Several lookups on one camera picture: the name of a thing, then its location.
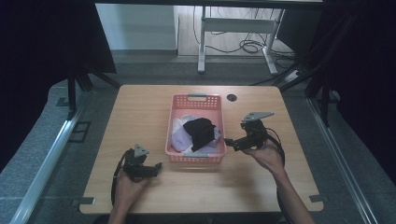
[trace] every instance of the floor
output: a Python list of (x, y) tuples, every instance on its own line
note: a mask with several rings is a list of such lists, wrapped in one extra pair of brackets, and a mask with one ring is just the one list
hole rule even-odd
[[(184, 8), (186, 15), (193, 7)], [(226, 15), (223, 8), (212, 10), (212, 15)], [(192, 43), (195, 41), (193, 32), (180, 34), (179, 43), (184, 37)], [(110, 75), (121, 84), (174, 84), (174, 85), (272, 85), (274, 78), (268, 74), (260, 53), (258, 55), (217, 55), (208, 51), (204, 75), (197, 73), (197, 53), (195, 44), (179, 44), (178, 56), (146, 56), (136, 57), (114, 52), (114, 60), (119, 71)], [(222, 46), (207, 40), (207, 45), (231, 49), (234, 46)], [(290, 65), (289, 61), (279, 63), (278, 69)], [(84, 215), (78, 211), (86, 182), (100, 146), (106, 121), (111, 113), (118, 90), (103, 80), (91, 76), (93, 90), (88, 93), (86, 109), (79, 121), (89, 121), (89, 134), (82, 143), (69, 142), (54, 167), (48, 183), (44, 187), (36, 204), (33, 204), (32, 215), (28, 223), (92, 223), (97, 215)], [(330, 105), (329, 122), (330, 138), (335, 139), (336, 146), (341, 151), (342, 158), (334, 154), (332, 145), (328, 142), (329, 133), (323, 133), (315, 111), (304, 97), (305, 83), (282, 92), (290, 118), (298, 134), (299, 140), (317, 182), (321, 199), (324, 201), (323, 211), (313, 213), (318, 223), (395, 223), (396, 222), (396, 188), (385, 175), (379, 164), (365, 145), (347, 126), (338, 113), (336, 104)], [(64, 124), (68, 107), (60, 102), (67, 97), (65, 82), (54, 85), (49, 91), (49, 101), (35, 127), (25, 139), (16, 156), (0, 174), (0, 223), (8, 223), (15, 215), (19, 205), (30, 187), (35, 174), (46, 158), (52, 143)], [(71, 139), (79, 139), (78, 134), (72, 134)], [(345, 170), (339, 161), (345, 160), (352, 176), (345, 176)], [(356, 181), (363, 195), (357, 199), (356, 188), (351, 189), (350, 180)], [(369, 208), (375, 220), (364, 219), (360, 207)], [(262, 223), (260, 216), (237, 216), (233, 218), (239, 223)], [(141, 217), (139, 223), (164, 223), (163, 217)]]

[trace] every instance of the gray carpet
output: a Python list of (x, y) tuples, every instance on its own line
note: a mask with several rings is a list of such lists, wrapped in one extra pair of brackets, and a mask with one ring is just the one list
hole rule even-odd
[[(110, 76), (120, 84), (251, 85), (271, 78), (264, 63), (207, 63), (204, 74), (197, 73), (197, 63), (118, 63), (117, 69), (118, 74)], [(29, 223), (92, 223), (97, 218), (81, 214), (73, 202), (83, 195), (118, 90), (97, 77), (91, 78), (94, 88), (89, 93), (89, 106), (79, 120), (90, 121), (90, 130), (83, 143), (66, 145)], [(268, 81), (261, 85), (271, 84)], [(364, 223), (306, 103), (305, 84), (285, 91), (283, 97), (318, 190), (327, 199), (323, 211), (313, 216), (317, 223)], [(64, 123), (68, 108), (56, 106), (62, 97), (67, 97), (66, 82), (51, 88), (42, 116), (0, 175), (0, 223), (12, 219)], [(335, 105), (330, 107), (329, 121), (378, 223), (396, 223), (392, 213), (396, 211), (395, 186), (343, 121)], [(241, 218), (244, 223), (262, 223), (256, 215)], [(163, 217), (141, 217), (139, 223), (163, 221)]]

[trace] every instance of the desk leg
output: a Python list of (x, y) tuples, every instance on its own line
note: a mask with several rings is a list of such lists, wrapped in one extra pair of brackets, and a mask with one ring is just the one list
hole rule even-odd
[(264, 54), (265, 61), (267, 61), (267, 63), (268, 63), (268, 68), (270, 69), (270, 73), (272, 76), (277, 76), (277, 70), (275, 67), (275, 63), (271, 57), (271, 49), (272, 49), (272, 46), (274, 45), (274, 40), (276, 37), (277, 29), (279, 29), (280, 20), (282, 19), (282, 15), (283, 15), (284, 11), (285, 11), (285, 9), (280, 10), (279, 15), (275, 19), (275, 24), (274, 24), (273, 30), (270, 34), (268, 44), (266, 47), (264, 47), (262, 49), (262, 53)]
[(205, 72), (205, 10), (206, 7), (202, 7), (201, 17), (201, 44), (198, 52), (198, 72)]

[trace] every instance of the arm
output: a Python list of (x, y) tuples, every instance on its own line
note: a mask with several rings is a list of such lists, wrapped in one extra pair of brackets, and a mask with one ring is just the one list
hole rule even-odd
[(297, 194), (297, 191), (294, 189), (294, 186), (291, 184), (274, 143), (268, 140), (260, 149), (245, 149), (243, 152), (253, 157), (260, 166), (267, 169), (273, 175), (280, 199), (285, 206), (286, 212), (295, 224), (315, 223), (300, 196)]
[(116, 196), (114, 207), (111, 210), (109, 224), (123, 224), (134, 202), (148, 184), (148, 179), (133, 182), (121, 169), (117, 177)]

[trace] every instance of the person's right hand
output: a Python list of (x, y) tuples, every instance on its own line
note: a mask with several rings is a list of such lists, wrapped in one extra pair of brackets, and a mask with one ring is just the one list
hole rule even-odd
[(271, 140), (265, 141), (261, 148), (248, 148), (243, 150), (243, 152), (253, 157), (260, 166), (267, 169), (271, 174), (279, 174), (279, 172), (284, 171), (279, 150)]

